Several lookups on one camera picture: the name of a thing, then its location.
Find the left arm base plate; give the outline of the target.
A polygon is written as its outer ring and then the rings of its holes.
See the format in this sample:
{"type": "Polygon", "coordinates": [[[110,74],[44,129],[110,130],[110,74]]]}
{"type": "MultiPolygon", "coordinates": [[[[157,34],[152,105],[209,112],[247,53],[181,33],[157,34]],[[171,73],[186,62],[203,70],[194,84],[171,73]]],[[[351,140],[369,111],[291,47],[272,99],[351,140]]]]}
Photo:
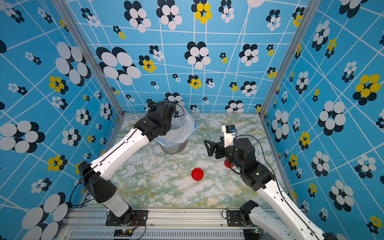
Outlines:
{"type": "Polygon", "coordinates": [[[147,210],[133,210],[123,215],[122,217],[115,216],[111,211],[107,212],[107,220],[105,225],[111,226],[132,226],[132,227],[144,227],[148,219],[147,210]]]}

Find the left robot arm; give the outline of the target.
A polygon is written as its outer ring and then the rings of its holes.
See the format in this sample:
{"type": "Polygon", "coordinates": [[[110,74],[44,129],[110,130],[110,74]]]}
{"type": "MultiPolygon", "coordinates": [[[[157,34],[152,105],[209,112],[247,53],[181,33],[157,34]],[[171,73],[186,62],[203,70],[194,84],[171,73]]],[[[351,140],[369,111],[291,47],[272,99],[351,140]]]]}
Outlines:
{"type": "Polygon", "coordinates": [[[133,210],[117,193],[117,187],[110,179],[135,152],[153,139],[165,136],[171,129],[172,119],[177,116],[175,102],[150,102],[146,115],[134,124],[123,139],[91,163],[84,161],[79,164],[80,183],[97,203],[112,213],[117,223],[127,226],[132,221],[133,210]]]}

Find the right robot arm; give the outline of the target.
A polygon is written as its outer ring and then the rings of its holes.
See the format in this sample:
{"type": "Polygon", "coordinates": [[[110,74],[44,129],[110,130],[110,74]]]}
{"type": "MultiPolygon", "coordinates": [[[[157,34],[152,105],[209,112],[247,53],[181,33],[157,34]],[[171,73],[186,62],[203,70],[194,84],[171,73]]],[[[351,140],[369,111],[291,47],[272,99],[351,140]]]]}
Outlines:
{"type": "Polygon", "coordinates": [[[235,139],[229,146],[224,141],[205,140],[208,155],[225,158],[236,168],[242,181],[262,197],[280,217],[276,220],[267,214],[255,201],[250,200],[240,207],[242,221],[255,225],[276,240],[335,240],[314,224],[282,190],[275,174],[257,161],[255,148],[247,138],[235,139]]]}

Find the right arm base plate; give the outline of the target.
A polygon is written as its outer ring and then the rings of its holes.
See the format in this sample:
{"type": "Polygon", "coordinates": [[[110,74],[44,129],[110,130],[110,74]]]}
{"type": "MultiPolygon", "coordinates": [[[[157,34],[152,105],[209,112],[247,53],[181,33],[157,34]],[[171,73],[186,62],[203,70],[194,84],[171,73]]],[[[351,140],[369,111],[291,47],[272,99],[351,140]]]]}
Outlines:
{"type": "Polygon", "coordinates": [[[257,225],[251,224],[250,221],[245,222],[242,219],[240,210],[224,210],[223,217],[226,219],[228,227],[258,227],[257,225]]]}

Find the red jar lid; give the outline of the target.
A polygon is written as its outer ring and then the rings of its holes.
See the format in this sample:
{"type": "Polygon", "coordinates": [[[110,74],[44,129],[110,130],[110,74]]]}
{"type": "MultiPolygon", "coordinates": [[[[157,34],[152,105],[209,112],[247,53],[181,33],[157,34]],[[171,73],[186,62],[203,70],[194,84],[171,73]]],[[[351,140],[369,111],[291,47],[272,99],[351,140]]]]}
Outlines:
{"type": "Polygon", "coordinates": [[[234,167],[234,165],[233,164],[231,164],[230,162],[229,162],[229,160],[225,160],[225,166],[227,167],[227,168],[233,168],[234,167]]]}
{"type": "Polygon", "coordinates": [[[201,181],[204,177],[204,171],[200,168],[195,168],[191,172],[191,176],[195,181],[201,181]]]}

